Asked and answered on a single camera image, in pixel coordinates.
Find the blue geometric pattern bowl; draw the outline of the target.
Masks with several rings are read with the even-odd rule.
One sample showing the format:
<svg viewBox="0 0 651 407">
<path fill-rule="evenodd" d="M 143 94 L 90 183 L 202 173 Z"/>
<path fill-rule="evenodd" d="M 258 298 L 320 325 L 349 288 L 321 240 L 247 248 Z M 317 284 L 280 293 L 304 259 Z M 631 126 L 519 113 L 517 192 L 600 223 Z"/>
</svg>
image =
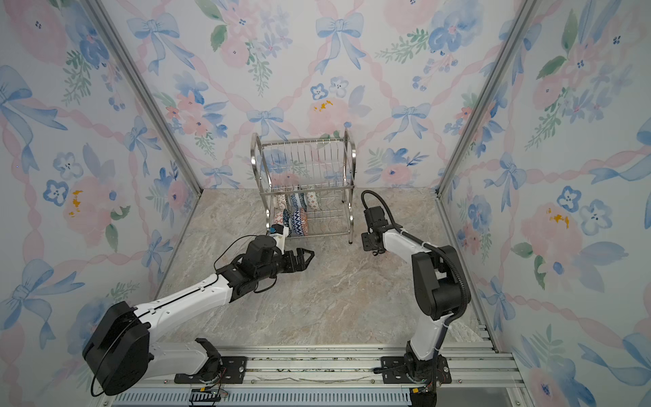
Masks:
<svg viewBox="0 0 651 407">
<path fill-rule="evenodd" d="M 282 212 L 282 224 L 288 230 L 288 236 L 291 237 L 293 234 L 291 215 L 289 210 L 285 209 Z"/>
</svg>

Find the maroon white pattern bowl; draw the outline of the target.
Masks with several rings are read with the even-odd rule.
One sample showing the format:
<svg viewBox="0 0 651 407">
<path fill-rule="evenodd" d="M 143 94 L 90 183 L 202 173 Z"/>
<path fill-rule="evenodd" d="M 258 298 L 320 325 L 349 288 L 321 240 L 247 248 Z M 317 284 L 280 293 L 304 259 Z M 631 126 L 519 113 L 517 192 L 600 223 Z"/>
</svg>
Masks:
<svg viewBox="0 0 651 407">
<path fill-rule="evenodd" d="M 288 199 L 285 193 L 279 193 L 274 196 L 275 206 L 278 210 L 288 209 Z"/>
</svg>

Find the blue floral bowl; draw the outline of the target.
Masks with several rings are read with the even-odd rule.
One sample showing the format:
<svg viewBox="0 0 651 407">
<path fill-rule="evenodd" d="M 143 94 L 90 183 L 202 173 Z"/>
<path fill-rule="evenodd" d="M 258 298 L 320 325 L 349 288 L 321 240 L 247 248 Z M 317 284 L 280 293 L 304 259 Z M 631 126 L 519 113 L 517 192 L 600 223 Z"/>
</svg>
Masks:
<svg viewBox="0 0 651 407">
<path fill-rule="evenodd" d="M 295 191 L 289 195 L 289 203 L 294 210 L 308 210 L 305 194 L 302 191 Z"/>
</svg>

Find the green pattern bowl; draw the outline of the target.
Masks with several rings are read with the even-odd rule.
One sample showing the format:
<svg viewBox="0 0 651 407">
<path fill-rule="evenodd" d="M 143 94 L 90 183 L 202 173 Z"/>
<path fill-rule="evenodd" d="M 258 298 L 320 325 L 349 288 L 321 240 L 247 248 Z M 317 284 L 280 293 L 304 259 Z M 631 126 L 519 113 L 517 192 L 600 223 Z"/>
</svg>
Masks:
<svg viewBox="0 0 651 407">
<path fill-rule="evenodd" d="M 320 211 L 320 195 L 316 191 L 309 191 L 304 194 L 308 208 L 311 211 Z"/>
</svg>

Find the steel wire dish rack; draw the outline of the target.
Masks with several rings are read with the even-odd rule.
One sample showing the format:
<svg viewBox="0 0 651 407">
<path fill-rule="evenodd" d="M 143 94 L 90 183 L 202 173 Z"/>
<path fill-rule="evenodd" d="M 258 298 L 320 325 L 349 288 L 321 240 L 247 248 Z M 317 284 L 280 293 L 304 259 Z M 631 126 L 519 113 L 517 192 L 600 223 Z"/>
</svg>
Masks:
<svg viewBox="0 0 651 407">
<path fill-rule="evenodd" d="M 317 138 L 265 141 L 254 133 L 250 163 L 264 205 L 265 227 L 270 228 L 278 210 L 274 196 L 285 193 L 293 238 L 344 236 L 354 240 L 354 188 L 357 151 L 349 131 L 335 131 Z M 289 195 L 316 191 L 320 211 L 294 210 Z"/>
</svg>

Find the red geometric pattern bowl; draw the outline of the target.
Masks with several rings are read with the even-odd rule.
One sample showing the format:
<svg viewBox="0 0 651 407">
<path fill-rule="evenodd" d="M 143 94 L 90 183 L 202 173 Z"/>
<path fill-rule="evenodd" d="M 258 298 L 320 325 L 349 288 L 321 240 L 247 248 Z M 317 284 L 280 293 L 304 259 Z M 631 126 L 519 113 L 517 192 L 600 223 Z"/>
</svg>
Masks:
<svg viewBox="0 0 651 407">
<path fill-rule="evenodd" d="M 280 226 L 285 226 L 284 222 L 284 211 L 281 210 L 275 214 L 274 220 L 272 222 L 273 225 L 280 225 Z"/>
</svg>

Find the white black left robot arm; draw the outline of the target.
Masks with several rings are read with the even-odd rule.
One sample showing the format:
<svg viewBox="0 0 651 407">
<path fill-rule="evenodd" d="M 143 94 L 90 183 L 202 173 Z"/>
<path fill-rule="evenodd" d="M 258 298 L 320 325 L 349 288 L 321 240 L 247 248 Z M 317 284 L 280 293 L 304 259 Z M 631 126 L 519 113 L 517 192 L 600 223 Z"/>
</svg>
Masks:
<svg viewBox="0 0 651 407">
<path fill-rule="evenodd" d="M 82 351 L 93 374 L 91 386 L 114 396 L 145 378 L 170 374 L 209 386 L 222 381 L 228 368 L 210 341 L 163 344 L 160 339 L 207 311 L 259 293 L 266 279 L 306 271 L 315 257 L 309 249 L 286 250 L 279 236 L 249 239 L 245 253 L 199 283 L 149 303 L 130 306 L 121 301 L 110 306 Z"/>
</svg>

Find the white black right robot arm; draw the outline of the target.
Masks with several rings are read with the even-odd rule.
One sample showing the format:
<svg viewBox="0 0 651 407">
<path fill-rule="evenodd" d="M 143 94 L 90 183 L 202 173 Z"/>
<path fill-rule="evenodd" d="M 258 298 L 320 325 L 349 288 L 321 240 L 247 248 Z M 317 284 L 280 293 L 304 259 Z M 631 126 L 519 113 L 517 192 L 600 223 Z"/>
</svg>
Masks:
<svg viewBox="0 0 651 407">
<path fill-rule="evenodd" d="M 471 302 L 459 256 L 449 245 L 435 246 L 406 232 L 380 206 L 366 208 L 364 218 L 363 249 L 375 255 L 395 254 L 412 268 L 421 318 L 407 344 L 400 372 L 415 383 L 435 383 L 449 326 L 466 313 Z"/>
</svg>

